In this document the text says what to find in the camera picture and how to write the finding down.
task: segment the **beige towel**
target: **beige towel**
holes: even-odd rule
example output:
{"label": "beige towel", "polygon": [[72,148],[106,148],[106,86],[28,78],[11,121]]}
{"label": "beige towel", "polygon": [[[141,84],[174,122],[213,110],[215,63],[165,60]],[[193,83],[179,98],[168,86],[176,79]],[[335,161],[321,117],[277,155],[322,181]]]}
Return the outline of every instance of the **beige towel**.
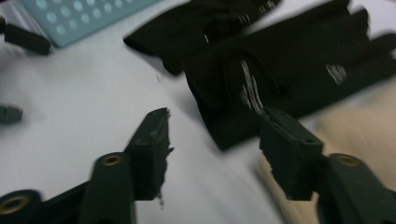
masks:
{"label": "beige towel", "polygon": [[[340,152],[355,156],[365,161],[387,188],[396,190],[396,77],[362,105],[336,105],[323,112],[314,134],[325,143],[326,155]],[[287,223],[318,223],[317,195],[311,202],[290,202],[265,158],[258,167]]]}

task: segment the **glove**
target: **glove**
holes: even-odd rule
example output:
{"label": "glove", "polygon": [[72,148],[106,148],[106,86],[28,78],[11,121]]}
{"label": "glove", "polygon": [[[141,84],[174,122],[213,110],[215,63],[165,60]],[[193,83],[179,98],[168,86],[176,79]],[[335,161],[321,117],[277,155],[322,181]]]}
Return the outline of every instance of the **glove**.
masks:
{"label": "glove", "polygon": [[331,1],[185,62],[220,149],[258,135],[264,106],[300,118],[396,72],[396,35],[369,40],[367,11],[347,5]]}
{"label": "glove", "polygon": [[149,21],[123,41],[132,49],[163,61],[181,73],[181,63],[198,50],[236,35],[266,15],[280,0],[191,0]]}

